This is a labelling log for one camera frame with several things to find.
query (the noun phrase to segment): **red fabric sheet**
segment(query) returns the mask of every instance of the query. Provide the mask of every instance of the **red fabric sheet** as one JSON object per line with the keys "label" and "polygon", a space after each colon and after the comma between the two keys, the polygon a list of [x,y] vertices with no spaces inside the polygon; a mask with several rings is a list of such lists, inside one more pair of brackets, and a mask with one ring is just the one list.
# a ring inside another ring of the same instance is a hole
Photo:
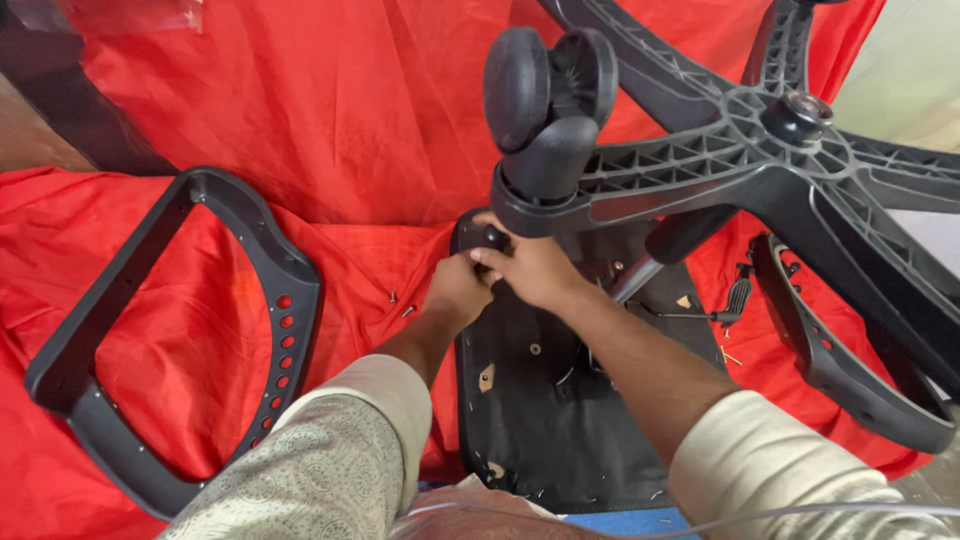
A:
{"label": "red fabric sheet", "polygon": [[[631,2],[695,60],[736,79],[766,0]],[[820,7],[811,87],[832,98],[880,0]],[[273,204],[326,279],[306,387],[409,322],[452,221],[485,204],[497,154],[483,122],[487,46],[508,25],[560,30],[533,0],[210,2],[203,35],[88,37],[94,83],[179,167],[215,164]],[[620,96],[604,141],[661,133]],[[0,427],[8,443],[0,537],[146,537],[163,524],[124,497],[65,425],[22,388],[30,359],[103,270],[169,179],[34,169],[0,175]],[[762,226],[741,213],[689,260],[708,309]],[[863,323],[804,269],[795,281],[880,374]],[[389,303],[391,291],[398,295]],[[875,436],[793,367],[758,289],[724,342],[733,377],[895,478],[929,457]],[[265,302],[249,261],[198,208],[97,354],[97,374],[151,448],[189,477],[220,468],[252,420],[269,360]],[[424,479],[455,480],[452,353],[432,391]]]}

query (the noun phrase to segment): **hand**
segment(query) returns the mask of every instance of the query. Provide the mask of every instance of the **hand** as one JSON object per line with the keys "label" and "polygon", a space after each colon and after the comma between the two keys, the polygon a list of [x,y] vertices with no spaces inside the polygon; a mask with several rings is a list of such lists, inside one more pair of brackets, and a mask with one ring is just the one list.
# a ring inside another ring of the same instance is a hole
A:
{"label": "hand", "polygon": [[510,237],[512,257],[489,248],[475,248],[470,250],[470,258],[502,275],[527,304],[557,313],[570,294],[590,287],[553,238],[517,236],[507,231],[493,212],[478,213],[473,223],[493,224]]}
{"label": "hand", "polygon": [[490,287],[501,278],[496,272],[477,276],[474,262],[466,254],[457,254],[437,263],[430,288],[423,302],[423,314],[439,314],[462,330],[476,320],[493,301]]}

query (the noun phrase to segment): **man's right hand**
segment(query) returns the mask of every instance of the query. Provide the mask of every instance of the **man's right hand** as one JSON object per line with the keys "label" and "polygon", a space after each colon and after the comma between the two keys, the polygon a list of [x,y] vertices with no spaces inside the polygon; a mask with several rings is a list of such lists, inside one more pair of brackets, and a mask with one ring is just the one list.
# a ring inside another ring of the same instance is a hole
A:
{"label": "man's right hand", "polygon": [[512,256],[489,248],[474,248],[469,255],[503,276],[520,300],[527,304],[557,313],[564,299],[592,287],[553,238],[517,236],[507,231],[489,211],[473,216],[473,223],[479,226],[493,224],[510,238]]}

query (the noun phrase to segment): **cable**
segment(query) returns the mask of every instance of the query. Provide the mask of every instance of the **cable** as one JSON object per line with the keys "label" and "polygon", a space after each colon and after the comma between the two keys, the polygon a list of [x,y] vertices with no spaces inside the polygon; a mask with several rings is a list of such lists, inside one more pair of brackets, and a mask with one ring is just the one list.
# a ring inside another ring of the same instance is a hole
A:
{"label": "cable", "polygon": [[[508,512],[506,510],[501,510],[499,508],[489,508],[487,506],[482,506],[479,504],[464,504],[464,503],[440,503],[440,504],[425,506],[423,508],[417,508],[416,510],[412,510],[409,514],[407,514],[406,517],[401,518],[401,521],[411,518],[423,512],[429,512],[431,510],[439,510],[443,508],[450,508],[450,507],[457,507],[457,506],[462,508],[474,508],[474,509],[486,510],[489,512],[506,514],[506,515],[515,516],[519,518],[544,521],[545,523],[549,523],[551,525],[557,525],[558,523],[557,520],[546,518],[537,514],[517,514],[514,512]],[[683,530],[674,530],[671,532],[660,532],[657,534],[641,534],[639,536],[620,535],[620,534],[607,534],[607,536],[609,538],[623,538],[624,540],[666,540],[668,538],[679,538],[681,536],[699,534],[707,530],[726,527],[729,525],[734,525],[734,524],[753,521],[753,520],[778,518],[780,516],[786,516],[790,514],[805,514],[809,512],[834,512],[834,511],[845,511],[845,510],[846,511],[864,511],[864,512],[890,512],[890,513],[913,512],[913,513],[926,513],[926,514],[933,514],[933,515],[940,515],[940,516],[960,517],[960,506],[951,506],[948,504],[822,503],[822,504],[805,504],[803,506],[787,506],[785,508],[774,508],[772,510],[758,512],[756,514],[749,514],[746,516],[733,516],[727,519],[704,523],[696,527],[685,528]],[[584,528],[572,523],[568,523],[567,525],[569,527],[578,528],[580,530],[589,532],[591,534],[597,533],[596,530]]]}

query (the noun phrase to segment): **sleeve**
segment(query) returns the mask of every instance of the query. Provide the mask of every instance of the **sleeve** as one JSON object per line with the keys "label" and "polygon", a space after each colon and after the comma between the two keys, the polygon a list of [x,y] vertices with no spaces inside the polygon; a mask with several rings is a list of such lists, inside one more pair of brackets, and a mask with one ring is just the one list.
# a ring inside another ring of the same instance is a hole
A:
{"label": "sleeve", "polygon": [[280,416],[161,538],[384,538],[417,495],[430,394],[405,362],[364,356]]}
{"label": "sleeve", "polygon": [[[714,405],[687,434],[668,485],[695,523],[831,502],[902,502],[886,478],[753,391]],[[927,514],[818,512],[744,522],[711,538],[953,538]]]}

